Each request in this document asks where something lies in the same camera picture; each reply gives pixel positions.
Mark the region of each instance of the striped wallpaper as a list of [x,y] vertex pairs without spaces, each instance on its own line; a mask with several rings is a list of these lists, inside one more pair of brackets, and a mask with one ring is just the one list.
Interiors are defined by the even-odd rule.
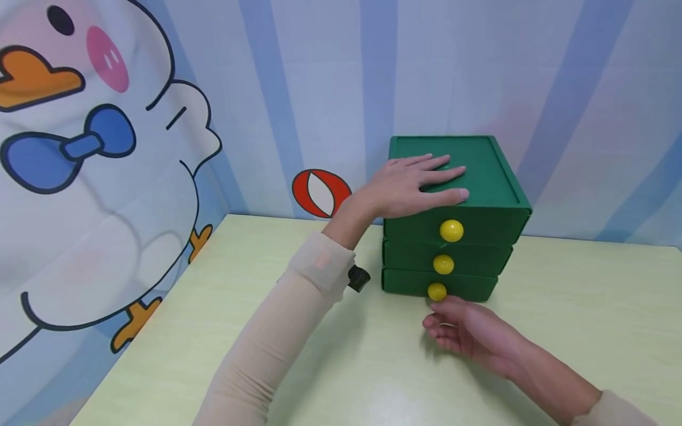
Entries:
[[356,189],[394,134],[492,133],[528,234],[682,246],[682,3],[143,3],[211,101],[233,212],[311,217],[294,177]]

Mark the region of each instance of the yellow knob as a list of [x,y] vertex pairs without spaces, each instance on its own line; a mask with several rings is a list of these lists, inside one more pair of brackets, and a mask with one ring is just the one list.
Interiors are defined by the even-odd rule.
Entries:
[[464,236],[464,226],[455,219],[448,219],[441,224],[441,238],[448,243],[456,243]]
[[447,296],[447,289],[441,283],[433,283],[428,286],[428,296],[435,302],[440,302]]
[[439,274],[447,275],[455,269],[455,261],[447,254],[439,254],[433,258],[433,269]]

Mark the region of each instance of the blue bow tie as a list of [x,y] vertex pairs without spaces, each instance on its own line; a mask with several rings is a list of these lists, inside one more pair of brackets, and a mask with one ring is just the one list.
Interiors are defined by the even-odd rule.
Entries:
[[0,147],[0,162],[27,190],[56,194],[71,185],[88,157],[125,157],[135,143],[135,131],[123,111],[104,104],[90,111],[83,134],[75,138],[39,132],[8,138]]

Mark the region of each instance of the orange duck foot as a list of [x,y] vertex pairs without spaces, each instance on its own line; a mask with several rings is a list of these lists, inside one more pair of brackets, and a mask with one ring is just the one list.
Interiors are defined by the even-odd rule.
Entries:
[[199,251],[204,247],[206,241],[209,240],[211,233],[213,233],[213,225],[204,226],[200,234],[197,234],[195,230],[192,230],[192,235],[190,235],[190,244],[192,244],[192,253],[190,253],[190,263],[194,261],[196,255],[199,254]]
[[117,353],[126,343],[132,341],[137,333],[161,304],[161,298],[157,297],[150,304],[145,305],[142,301],[137,301],[128,307],[128,322],[119,329],[114,338],[111,339],[111,351]]

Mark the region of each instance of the beige sleeve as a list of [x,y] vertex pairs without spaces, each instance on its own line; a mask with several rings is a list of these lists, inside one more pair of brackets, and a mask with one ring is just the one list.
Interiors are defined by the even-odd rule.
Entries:
[[220,364],[196,426],[263,426],[303,345],[348,286],[355,254],[316,233],[246,323]]
[[573,426],[657,426],[649,416],[611,391],[602,397],[586,416],[576,417]]

